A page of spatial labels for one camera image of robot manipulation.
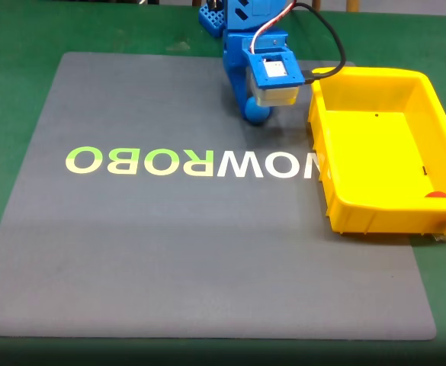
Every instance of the cable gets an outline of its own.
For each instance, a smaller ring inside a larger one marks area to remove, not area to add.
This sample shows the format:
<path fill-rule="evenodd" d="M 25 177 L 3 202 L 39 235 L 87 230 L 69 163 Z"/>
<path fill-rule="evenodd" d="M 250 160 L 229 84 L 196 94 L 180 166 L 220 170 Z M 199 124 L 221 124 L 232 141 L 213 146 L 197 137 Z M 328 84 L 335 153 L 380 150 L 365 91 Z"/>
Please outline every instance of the cable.
<path fill-rule="evenodd" d="M 325 18 L 322 17 L 322 15 L 318 11 L 314 10 L 312 6 L 305 4 L 303 2 L 296 2 L 294 5 L 294 8 L 297 8 L 299 6 L 302 8 L 306 8 L 311 13 L 313 13 L 315 16 L 317 16 L 317 18 L 321 21 L 321 23 L 323 23 L 325 25 L 325 27 L 328 28 L 329 33 L 331 33 L 332 37 L 335 40 L 336 46 L 338 47 L 339 55 L 341 57 L 339 64 L 331 71 L 324 72 L 322 74 L 314 74 L 311 70 L 303 70 L 303 75 L 304 75 L 304 78 L 306 79 L 305 83 L 310 84 L 311 82 L 314 82 L 315 80 L 328 78 L 330 76 L 337 74 L 339 72 L 339 70 L 341 70 L 346 63 L 346 53 L 345 53 L 345 49 L 343 48 L 343 44 L 342 44 L 341 40 L 339 39 L 338 34 L 336 33 L 335 29 L 332 27 L 332 25 L 330 23 L 328 23 L 328 21 Z"/>
<path fill-rule="evenodd" d="M 255 33 L 255 35 L 253 36 L 252 39 L 252 43 L 250 44 L 250 52 L 251 53 L 255 53 L 255 42 L 256 39 L 258 37 L 260 37 L 260 35 L 265 32 L 268 28 L 270 28 L 272 25 L 274 25 L 275 23 L 277 23 L 280 19 L 282 19 L 286 13 L 288 13 L 290 10 L 292 10 L 292 8 L 294 7 L 294 5 L 296 4 L 297 0 L 292 0 L 292 2 L 284 8 L 283 11 L 281 11 L 281 13 L 279 15 L 277 15 L 275 18 L 272 18 L 271 20 L 269 20 L 267 23 L 263 24 Z"/>

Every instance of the green table surface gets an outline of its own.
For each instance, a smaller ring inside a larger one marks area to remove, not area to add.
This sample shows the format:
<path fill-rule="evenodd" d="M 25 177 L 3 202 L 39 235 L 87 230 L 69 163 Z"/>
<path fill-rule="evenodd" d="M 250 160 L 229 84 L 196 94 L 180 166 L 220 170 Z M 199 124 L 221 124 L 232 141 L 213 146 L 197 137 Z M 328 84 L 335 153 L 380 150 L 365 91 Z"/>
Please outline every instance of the green table surface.
<path fill-rule="evenodd" d="M 446 17 L 325 12 L 348 59 L 358 66 L 414 69 L 429 76 L 446 110 Z M 306 11 L 281 26 L 299 59 L 338 59 L 325 28 Z M 220 56 L 221 40 L 197 21 L 197 9 L 47 0 L 0 0 L 0 219 L 59 61 L 65 52 Z M 432 360 L 446 355 L 446 243 L 412 238 L 438 334 L 431 342 L 244 339 L 7 339 L 0 364 L 82 360 L 224 363 L 259 361 Z"/>

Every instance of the yellow tray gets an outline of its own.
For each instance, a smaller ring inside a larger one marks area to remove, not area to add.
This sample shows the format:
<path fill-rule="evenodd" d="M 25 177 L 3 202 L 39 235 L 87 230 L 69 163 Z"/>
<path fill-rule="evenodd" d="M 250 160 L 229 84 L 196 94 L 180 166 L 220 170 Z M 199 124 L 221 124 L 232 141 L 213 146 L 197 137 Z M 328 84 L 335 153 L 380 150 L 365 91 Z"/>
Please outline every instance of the yellow tray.
<path fill-rule="evenodd" d="M 446 234 L 446 197 L 426 197 L 446 194 L 446 114 L 429 79 L 345 67 L 312 89 L 309 121 L 333 231 Z"/>

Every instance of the red ball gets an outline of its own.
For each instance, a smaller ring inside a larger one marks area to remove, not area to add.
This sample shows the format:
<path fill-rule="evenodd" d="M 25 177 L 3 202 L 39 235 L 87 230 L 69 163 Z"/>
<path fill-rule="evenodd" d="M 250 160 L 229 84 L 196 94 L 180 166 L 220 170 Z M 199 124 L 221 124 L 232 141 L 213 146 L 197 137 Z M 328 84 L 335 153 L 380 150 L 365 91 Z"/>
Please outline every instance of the red ball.
<path fill-rule="evenodd" d="M 426 197 L 446 197 L 446 193 L 441 191 L 434 191 L 431 193 L 428 193 Z"/>

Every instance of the gray mat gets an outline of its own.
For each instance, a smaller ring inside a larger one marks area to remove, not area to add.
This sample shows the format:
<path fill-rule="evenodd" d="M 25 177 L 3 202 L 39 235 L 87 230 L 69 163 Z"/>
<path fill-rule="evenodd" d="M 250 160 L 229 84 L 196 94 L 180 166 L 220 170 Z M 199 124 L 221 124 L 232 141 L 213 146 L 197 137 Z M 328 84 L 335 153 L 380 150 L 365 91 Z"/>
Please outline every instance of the gray mat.
<path fill-rule="evenodd" d="M 407 239 L 330 231 L 316 167 L 304 178 L 309 99 L 255 128 L 221 59 L 66 54 L 0 225 L 0 336 L 433 338 Z M 98 169 L 66 168 L 80 146 Z M 135 175 L 108 171 L 121 147 L 141 149 Z M 170 175 L 146 170 L 161 148 L 180 157 Z M 213 150 L 213 176 L 186 174 L 185 149 Z M 224 151 L 255 152 L 263 177 L 218 177 Z M 298 174 L 272 175 L 275 152 Z"/>

